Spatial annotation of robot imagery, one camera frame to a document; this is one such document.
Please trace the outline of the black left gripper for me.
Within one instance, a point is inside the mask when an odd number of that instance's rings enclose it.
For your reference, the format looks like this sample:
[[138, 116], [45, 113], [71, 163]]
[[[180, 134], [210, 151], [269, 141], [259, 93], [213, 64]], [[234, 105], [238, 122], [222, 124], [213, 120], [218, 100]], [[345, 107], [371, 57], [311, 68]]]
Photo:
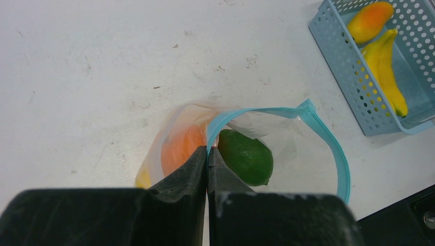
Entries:
[[358, 220], [366, 245], [434, 245], [434, 185]]

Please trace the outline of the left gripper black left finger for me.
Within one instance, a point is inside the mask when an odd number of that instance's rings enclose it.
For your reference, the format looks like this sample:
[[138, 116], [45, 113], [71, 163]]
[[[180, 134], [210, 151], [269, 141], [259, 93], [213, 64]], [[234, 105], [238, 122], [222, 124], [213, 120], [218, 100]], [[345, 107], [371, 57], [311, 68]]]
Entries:
[[202, 245], [207, 150], [148, 189], [34, 189], [1, 215], [1, 245]]

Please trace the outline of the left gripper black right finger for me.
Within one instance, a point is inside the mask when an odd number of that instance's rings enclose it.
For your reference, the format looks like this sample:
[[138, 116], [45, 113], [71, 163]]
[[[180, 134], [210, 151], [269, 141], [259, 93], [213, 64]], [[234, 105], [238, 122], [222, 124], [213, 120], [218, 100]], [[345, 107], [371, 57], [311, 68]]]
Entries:
[[364, 245], [353, 214], [334, 195], [260, 193], [208, 157], [211, 245]]

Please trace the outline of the yellow lemon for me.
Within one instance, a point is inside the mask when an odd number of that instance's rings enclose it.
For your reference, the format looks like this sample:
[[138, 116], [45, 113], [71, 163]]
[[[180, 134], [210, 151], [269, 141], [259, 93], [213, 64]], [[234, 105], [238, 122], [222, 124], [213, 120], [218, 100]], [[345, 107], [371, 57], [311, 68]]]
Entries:
[[149, 170], [140, 169], [136, 175], [134, 186], [137, 188], [148, 189], [152, 186]]

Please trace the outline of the green pepper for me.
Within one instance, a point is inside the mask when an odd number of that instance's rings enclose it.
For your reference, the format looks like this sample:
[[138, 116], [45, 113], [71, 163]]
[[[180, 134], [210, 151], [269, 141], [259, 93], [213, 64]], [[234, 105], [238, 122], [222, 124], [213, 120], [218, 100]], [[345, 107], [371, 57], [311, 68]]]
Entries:
[[258, 139], [233, 129], [219, 134], [217, 146], [225, 164], [249, 186], [266, 186], [273, 172], [272, 152]]

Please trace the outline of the orange fruit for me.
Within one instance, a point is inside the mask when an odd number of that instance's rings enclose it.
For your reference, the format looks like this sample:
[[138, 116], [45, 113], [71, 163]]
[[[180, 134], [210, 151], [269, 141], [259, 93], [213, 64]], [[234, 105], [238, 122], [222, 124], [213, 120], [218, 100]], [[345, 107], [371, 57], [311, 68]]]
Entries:
[[199, 146], [206, 144], [205, 132], [205, 126], [190, 125], [170, 134], [161, 149], [164, 176], [182, 166]]

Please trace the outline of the clear zip top bag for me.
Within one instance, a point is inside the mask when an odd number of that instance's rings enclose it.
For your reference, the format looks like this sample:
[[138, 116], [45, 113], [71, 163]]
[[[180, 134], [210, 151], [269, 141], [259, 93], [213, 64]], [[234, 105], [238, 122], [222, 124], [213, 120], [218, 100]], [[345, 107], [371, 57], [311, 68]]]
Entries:
[[334, 194], [350, 200], [350, 170], [334, 135], [306, 100], [294, 108], [241, 108], [191, 101], [176, 107], [166, 118], [140, 169], [149, 170], [152, 186], [164, 176], [162, 144], [176, 129], [205, 126], [206, 146], [218, 147], [219, 134], [233, 129], [261, 141], [273, 155], [273, 172], [268, 185], [250, 188], [257, 192]]

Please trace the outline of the yellow banana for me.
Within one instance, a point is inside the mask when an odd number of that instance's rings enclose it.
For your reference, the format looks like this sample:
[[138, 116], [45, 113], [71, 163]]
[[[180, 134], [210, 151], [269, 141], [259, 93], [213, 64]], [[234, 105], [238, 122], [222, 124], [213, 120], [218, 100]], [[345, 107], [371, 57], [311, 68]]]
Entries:
[[382, 46], [378, 62], [379, 82], [395, 115], [405, 118], [408, 115], [408, 105], [402, 92], [398, 88], [392, 67], [393, 45], [398, 35], [398, 30], [390, 29], [386, 34], [389, 34], [389, 38]]
[[387, 41], [388, 38], [389, 38], [389, 34], [384, 33], [383, 36], [381, 36], [375, 42], [368, 44], [362, 51], [363, 57], [366, 60], [369, 69], [371, 70], [374, 78], [379, 83], [379, 85], [380, 85], [379, 82], [380, 79], [378, 75], [378, 62], [379, 62], [382, 46], [384, 45], [384, 43]]

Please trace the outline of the light blue plastic basket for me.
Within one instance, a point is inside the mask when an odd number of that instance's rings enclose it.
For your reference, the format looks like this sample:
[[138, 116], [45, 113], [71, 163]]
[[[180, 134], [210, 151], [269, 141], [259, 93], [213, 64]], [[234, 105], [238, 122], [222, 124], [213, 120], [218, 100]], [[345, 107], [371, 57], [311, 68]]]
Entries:
[[396, 28], [392, 68], [408, 105], [400, 118], [385, 99], [347, 30], [369, 1], [323, 1], [309, 30], [366, 136], [403, 132], [414, 135], [434, 126], [434, 6], [430, 1], [392, 1]]

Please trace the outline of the orange carrot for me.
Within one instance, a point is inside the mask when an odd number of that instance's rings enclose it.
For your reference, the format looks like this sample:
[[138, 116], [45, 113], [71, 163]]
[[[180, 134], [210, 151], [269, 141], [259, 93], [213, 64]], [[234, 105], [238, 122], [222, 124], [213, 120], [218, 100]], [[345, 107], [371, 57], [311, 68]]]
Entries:
[[375, 2], [362, 8], [348, 23], [347, 29], [356, 44], [374, 39], [391, 19], [394, 7], [388, 2]]

